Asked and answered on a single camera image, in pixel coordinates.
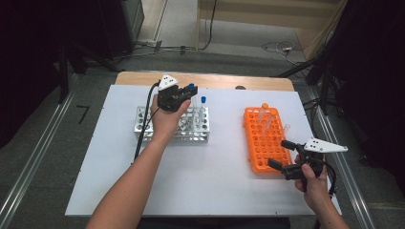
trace orange test tube rack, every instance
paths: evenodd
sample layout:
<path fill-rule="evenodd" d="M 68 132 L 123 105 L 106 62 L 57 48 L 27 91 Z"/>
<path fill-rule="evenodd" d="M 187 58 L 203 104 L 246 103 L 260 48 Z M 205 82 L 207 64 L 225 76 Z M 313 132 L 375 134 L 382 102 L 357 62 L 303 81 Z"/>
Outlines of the orange test tube rack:
<path fill-rule="evenodd" d="M 262 110 L 261 107 L 245 108 L 244 128 L 249 151 L 247 159 L 254 173 L 280 173 L 269 167 L 267 161 L 272 158 L 283 166 L 292 164 L 289 150 L 281 146 L 281 141 L 286 139 L 283 125 L 277 109 L 272 107 L 266 108 L 264 118 L 258 122 L 259 112 Z M 271 123 L 266 129 L 266 122 L 270 118 Z"/>

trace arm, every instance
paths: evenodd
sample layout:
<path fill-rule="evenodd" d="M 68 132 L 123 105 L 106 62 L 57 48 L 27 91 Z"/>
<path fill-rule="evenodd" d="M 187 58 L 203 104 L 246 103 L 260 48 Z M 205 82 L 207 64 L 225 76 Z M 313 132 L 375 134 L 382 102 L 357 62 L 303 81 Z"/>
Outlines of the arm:
<path fill-rule="evenodd" d="M 190 100 L 175 113 L 158 110 L 154 134 L 131 167 L 111 187 L 93 212 L 86 228 L 136 228 L 145 208 L 164 149 L 179 126 Z M 151 113 L 158 109 L 154 96 Z"/>
<path fill-rule="evenodd" d="M 349 228 L 348 224 L 337 212 L 330 199 L 328 193 L 326 166 L 324 166 L 322 174 L 319 177 L 315 176 L 315 173 L 308 164 L 303 164 L 301 169 L 308 181 L 307 191 L 304 193 L 304 199 L 309 208 L 312 209 L 312 211 L 318 217 L 322 228 Z M 302 180 L 295 180 L 295 187 L 301 192 L 304 192 L 305 190 Z"/>

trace test tube rack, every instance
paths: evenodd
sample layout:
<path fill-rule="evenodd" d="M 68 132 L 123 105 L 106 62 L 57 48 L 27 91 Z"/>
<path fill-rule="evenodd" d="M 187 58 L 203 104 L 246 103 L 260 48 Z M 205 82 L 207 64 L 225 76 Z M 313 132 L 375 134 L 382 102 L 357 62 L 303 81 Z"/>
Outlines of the test tube rack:
<path fill-rule="evenodd" d="M 137 107 L 134 133 L 137 138 L 142 131 L 145 107 Z M 149 122 L 143 134 L 143 141 L 150 141 L 153 135 L 153 123 Z M 207 107 L 189 107 L 179 120 L 179 128 L 174 133 L 174 141 L 208 142 L 209 139 L 209 113 Z"/>
<path fill-rule="evenodd" d="M 289 150 L 281 146 L 286 139 L 278 110 L 273 107 L 266 109 L 262 120 L 258 122 L 261 107 L 247 107 L 244 113 L 244 128 L 248 146 L 248 161 L 254 173 L 280 173 L 268 166 L 268 159 L 275 159 L 287 166 L 292 164 Z M 265 130 L 266 122 L 273 114 L 269 127 Z"/>

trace metal rail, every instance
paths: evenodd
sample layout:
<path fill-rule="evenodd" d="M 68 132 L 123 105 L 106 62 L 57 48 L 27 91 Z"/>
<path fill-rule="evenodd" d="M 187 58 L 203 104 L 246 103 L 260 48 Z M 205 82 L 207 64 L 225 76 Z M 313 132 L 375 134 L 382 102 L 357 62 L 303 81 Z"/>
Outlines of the metal rail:
<path fill-rule="evenodd" d="M 42 158 L 46 154 L 48 147 L 51 144 L 53 136 L 56 133 L 63 116 L 69 108 L 79 81 L 78 75 L 73 74 L 70 83 L 71 91 L 68 93 L 64 102 L 56 107 L 50 122 L 32 151 L 32 154 L 28 159 L 23 171 L 7 194 L 6 201 L 4 202 L 0 211 L 0 228 L 8 228 L 18 205 L 31 184 L 36 170 L 41 164 Z"/>

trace white table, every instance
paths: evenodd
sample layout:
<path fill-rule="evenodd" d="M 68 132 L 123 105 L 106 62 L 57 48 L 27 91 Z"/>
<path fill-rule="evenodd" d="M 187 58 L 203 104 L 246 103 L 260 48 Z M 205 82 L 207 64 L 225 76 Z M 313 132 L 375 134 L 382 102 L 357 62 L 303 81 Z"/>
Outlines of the white table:
<path fill-rule="evenodd" d="M 90 216 L 134 159 L 137 106 L 145 106 L 149 86 L 112 85 L 77 177 L 66 216 Z M 245 107 L 267 102 L 289 124 L 287 139 L 312 136 L 298 93 L 199 88 L 207 97 L 207 143 L 172 142 L 165 150 L 148 199 L 148 217 L 263 217 L 313 215 L 292 180 L 257 175 L 247 160 Z M 340 212 L 336 198 L 333 203 Z"/>

